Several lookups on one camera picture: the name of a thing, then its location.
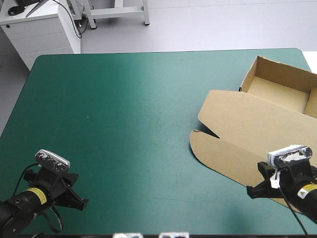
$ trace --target black cable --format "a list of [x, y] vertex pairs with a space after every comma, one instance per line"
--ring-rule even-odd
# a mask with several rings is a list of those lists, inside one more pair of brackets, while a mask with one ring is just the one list
[[86, 31], [87, 26], [88, 26], [88, 21], [89, 21], [89, 19], [87, 18], [85, 29], [84, 29], [83, 32], [81, 32], [80, 34], [83, 34], [83, 33]]
[[30, 167], [36, 166], [36, 165], [39, 165], [39, 164], [37, 164], [37, 163], [36, 163], [36, 164], [31, 164], [31, 165], [29, 165], [28, 167], [26, 167], [26, 168], [23, 170], [23, 172], [22, 172], [22, 174], [21, 174], [21, 176], [20, 176], [20, 178], [19, 178], [19, 181], [18, 181], [18, 183], [16, 184], [15, 190], [14, 190], [14, 192], [13, 192], [13, 196], [15, 196], [16, 191], [18, 190], [18, 187], [19, 187], [19, 185], [20, 185], [20, 182], [21, 182], [21, 180], [22, 180], [22, 178], [23, 178], [25, 172], [26, 172]]
[[57, 209], [56, 209], [54, 206], [51, 207], [51, 210], [52, 210], [52, 212], [54, 213], [54, 215], [56, 216], [56, 218], [57, 218], [57, 220], [58, 220], [58, 222], [59, 222], [60, 229], [57, 229], [57, 228], [53, 225], [53, 223], [52, 223], [52, 221], [51, 221], [51, 219], [50, 219], [50, 217], [49, 217], [48, 214], [46, 214], [46, 213], [44, 212], [44, 213], [41, 213], [41, 214], [39, 214], [39, 215], [45, 217], [45, 219], [47, 220], [47, 222], [48, 222], [48, 224], [49, 224], [50, 229], [51, 229], [53, 232], [55, 232], [55, 233], [60, 233], [61, 231], [64, 230], [64, 221], [63, 221], [62, 217], [60, 216], [59, 212], [57, 211]]
[[306, 231], [306, 229], [305, 229], [303, 223], [301, 222], [301, 220], [300, 220], [299, 217], [297, 216], [296, 212], [295, 212], [294, 209], [292, 208], [291, 204], [289, 203], [288, 199], [286, 198], [286, 196], [285, 196], [284, 192], [282, 191], [282, 189], [280, 188], [280, 186], [278, 187], [278, 190], [279, 190], [280, 193], [282, 194], [282, 196], [283, 196], [283, 198], [284, 198], [284, 201], [286, 202], [288, 208], [289, 208], [289, 209], [291, 210], [291, 212], [293, 213], [293, 215], [294, 215], [295, 219], [297, 220], [297, 222], [299, 223], [299, 225], [301, 226], [301, 228], [302, 228], [303, 232], [305, 233], [306, 237], [307, 237], [307, 238], [310, 238], [310, 236], [309, 236], [308, 232]]
[[70, 20], [71, 20], [71, 23], [72, 23], [72, 25], [73, 25], [73, 28], [74, 28], [74, 31], [75, 31], [76, 36], [77, 36], [79, 39], [83, 38], [82, 34], [86, 31], [86, 28], [87, 28], [87, 25], [88, 25], [88, 19], [87, 19], [87, 23], [86, 23], [85, 30], [84, 30], [83, 32], [80, 32], [80, 30], [78, 29], [78, 27], [77, 27], [76, 24], [74, 23], [73, 18], [71, 17], [71, 15], [70, 15], [69, 11], [67, 10], [67, 8], [64, 7], [63, 4], [59, 3], [59, 2], [56, 1], [56, 0], [52, 0], [52, 1], [56, 2], [57, 4], [59, 4], [61, 7], [63, 7], [63, 8], [65, 9], [65, 11], [67, 12], [67, 14], [68, 14], [68, 16], [69, 16], [69, 18], [70, 18]]

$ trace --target gray floor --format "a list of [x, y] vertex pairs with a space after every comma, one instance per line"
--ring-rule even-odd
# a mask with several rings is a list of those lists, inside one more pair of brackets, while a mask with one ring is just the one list
[[[113, 1], [92, 0], [95, 8]], [[125, 6], [142, 0], [126, 0]], [[97, 20], [82, 39], [82, 53], [298, 48], [317, 70], [317, 0], [149, 0], [141, 16]], [[0, 30], [0, 133], [28, 69]]]

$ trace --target yellow label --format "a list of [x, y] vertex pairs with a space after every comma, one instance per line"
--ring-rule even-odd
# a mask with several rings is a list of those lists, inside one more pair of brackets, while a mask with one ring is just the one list
[[310, 192], [310, 191], [317, 189], [317, 185], [316, 184], [307, 184], [302, 189], [306, 190], [307, 192]]
[[40, 190], [36, 187], [29, 188], [27, 191], [35, 193], [38, 196], [38, 198], [40, 199], [40, 202], [42, 205], [48, 201], [46, 199], [45, 194], [42, 192], [42, 190]]

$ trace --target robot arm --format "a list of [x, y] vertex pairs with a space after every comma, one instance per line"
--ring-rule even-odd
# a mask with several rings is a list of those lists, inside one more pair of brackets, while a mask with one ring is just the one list
[[267, 163], [258, 163], [264, 181], [247, 186], [247, 194], [251, 198], [285, 195], [290, 204], [317, 224], [317, 169], [309, 162], [312, 155], [311, 148], [302, 145], [268, 153]]
[[[30, 188], [5, 202], [0, 201], [0, 238], [16, 238], [40, 215], [58, 233], [63, 229], [63, 222], [54, 206], [83, 210], [88, 203], [88, 199], [81, 199], [72, 189], [78, 174], [68, 173], [69, 161], [47, 150], [38, 151], [35, 158], [41, 167], [39, 172], [28, 170], [24, 175]], [[45, 213], [49, 208], [59, 219], [60, 230], [51, 225]]]

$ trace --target cardboard box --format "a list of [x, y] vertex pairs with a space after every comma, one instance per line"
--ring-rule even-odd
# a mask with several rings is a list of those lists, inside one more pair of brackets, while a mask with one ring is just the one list
[[[210, 91], [198, 119], [219, 138], [192, 131], [195, 156], [240, 184], [255, 186], [264, 180], [257, 162], [266, 161], [268, 152], [301, 144], [317, 154], [317, 75], [257, 57], [239, 92]], [[311, 164], [317, 167], [317, 156]]]

